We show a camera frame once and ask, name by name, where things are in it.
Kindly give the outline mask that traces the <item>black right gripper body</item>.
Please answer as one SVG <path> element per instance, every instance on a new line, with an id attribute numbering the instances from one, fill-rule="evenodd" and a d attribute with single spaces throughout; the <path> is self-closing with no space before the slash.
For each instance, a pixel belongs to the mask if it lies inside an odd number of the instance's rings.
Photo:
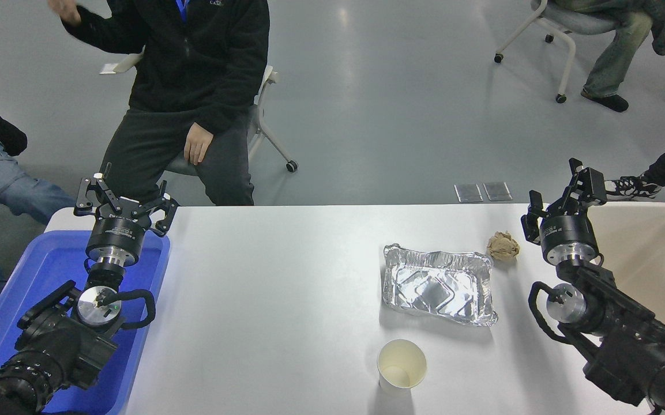
<path id="1" fill-rule="evenodd" d="M 554 248 L 571 243 L 589 248 L 589 255 L 598 255 L 598 242 L 593 227 L 585 214 L 558 215 L 544 218 L 540 224 L 540 246 L 543 255 Z"/>

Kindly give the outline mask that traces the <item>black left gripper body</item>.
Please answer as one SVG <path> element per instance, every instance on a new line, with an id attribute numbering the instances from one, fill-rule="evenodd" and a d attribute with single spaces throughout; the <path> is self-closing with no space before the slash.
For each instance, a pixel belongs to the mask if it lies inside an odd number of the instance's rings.
<path id="1" fill-rule="evenodd" d="M 145 233 L 151 228 L 149 216 L 124 218 L 111 210 L 98 209 L 92 234 L 87 242 L 87 255 L 98 255 L 100 250 L 119 248 L 130 255 L 140 255 Z"/>

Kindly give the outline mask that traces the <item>person's left hand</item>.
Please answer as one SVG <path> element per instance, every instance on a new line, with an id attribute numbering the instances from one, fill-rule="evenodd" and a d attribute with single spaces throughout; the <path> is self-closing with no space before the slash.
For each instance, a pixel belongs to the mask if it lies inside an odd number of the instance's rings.
<path id="1" fill-rule="evenodd" d="M 192 165 L 201 164 L 213 139 L 214 134 L 198 125 L 198 123 L 193 123 L 187 132 L 183 149 L 184 159 Z"/>

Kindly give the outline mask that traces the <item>person's right hand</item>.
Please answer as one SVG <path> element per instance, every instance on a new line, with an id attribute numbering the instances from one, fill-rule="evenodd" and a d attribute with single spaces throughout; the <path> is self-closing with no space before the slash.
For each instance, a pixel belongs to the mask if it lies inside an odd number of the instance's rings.
<path id="1" fill-rule="evenodd" d="M 58 18 L 71 27 L 81 25 L 82 18 L 74 0 L 48 0 L 48 7 Z"/>

